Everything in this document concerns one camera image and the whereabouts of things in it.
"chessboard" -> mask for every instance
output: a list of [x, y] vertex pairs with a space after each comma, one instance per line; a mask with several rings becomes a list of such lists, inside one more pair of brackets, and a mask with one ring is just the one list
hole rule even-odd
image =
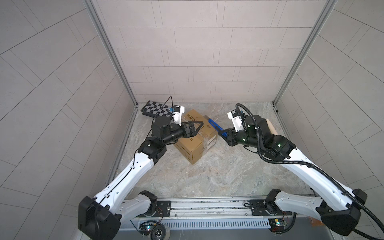
[[146, 115], [152, 118], [154, 118], [155, 116], [156, 117], [170, 116], [171, 115], [170, 106], [164, 105], [164, 107], [162, 107], [162, 105], [163, 105], [162, 103], [148, 101], [147, 104], [145, 104], [145, 106], [141, 109], [141, 112], [143, 115]]

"tiled wall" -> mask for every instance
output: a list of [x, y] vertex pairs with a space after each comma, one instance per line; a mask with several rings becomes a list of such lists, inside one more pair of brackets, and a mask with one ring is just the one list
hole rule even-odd
[[139, 102], [266, 102], [325, 1], [93, 3]]
[[0, 1], [0, 239], [65, 239], [133, 103], [81, 0]]
[[[379, 218], [384, 216], [383, 15], [382, 0], [339, 0], [277, 105], [292, 141], [336, 180], [364, 190], [366, 206]], [[371, 222], [363, 212], [357, 229], [383, 238]]]

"black wheel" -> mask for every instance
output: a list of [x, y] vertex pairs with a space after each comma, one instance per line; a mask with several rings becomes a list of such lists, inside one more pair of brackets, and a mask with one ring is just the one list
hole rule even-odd
[[152, 240], [163, 240], [166, 236], [166, 228], [162, 224], [157, 224], [151, 231]]

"black mounting plate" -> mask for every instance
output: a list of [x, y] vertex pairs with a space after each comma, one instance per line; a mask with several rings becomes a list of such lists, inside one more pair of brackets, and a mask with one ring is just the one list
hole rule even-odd
[[[161, 217], [169, 217], [170, 216], [170, 201], [157, 201], [156, 208], [159, 208], [163, 211], [164, 215], [161, 215]], [[140, 214], [136, 217], [146, 217], [146, 216], [144, 214]], [[160, 215], [157, 211], [155, 211], [155, 214], [151, 217], [160, 217]]]
[[[252, 209], [252, 216], [275, 216], [275, 215], [270, 215], [267, 211], [266, 208], [264, 207], [264, 199], [253, 199], [249, 200], [249, 204], [256, 206], [257, 208]], [[292, 212], [286, 212], [288, 216], [292, 215]], [[280, 209], [277, 209], [277, 214], [276, 216], [282, 216], [283, 212]]]

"cardboard box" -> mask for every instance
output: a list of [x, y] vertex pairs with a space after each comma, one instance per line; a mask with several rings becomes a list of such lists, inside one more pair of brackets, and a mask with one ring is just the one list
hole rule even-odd
[[180, 138], [174, 146], [188, 159], [191, 164], [195, 164], [217, 140], [217, 131], [209, 124], [200, 113], [192, 109], [185, 113], [182, 117], [185, 122], [202, 121], [204, 125], [200, 128], [199, 133], [190, 138]]

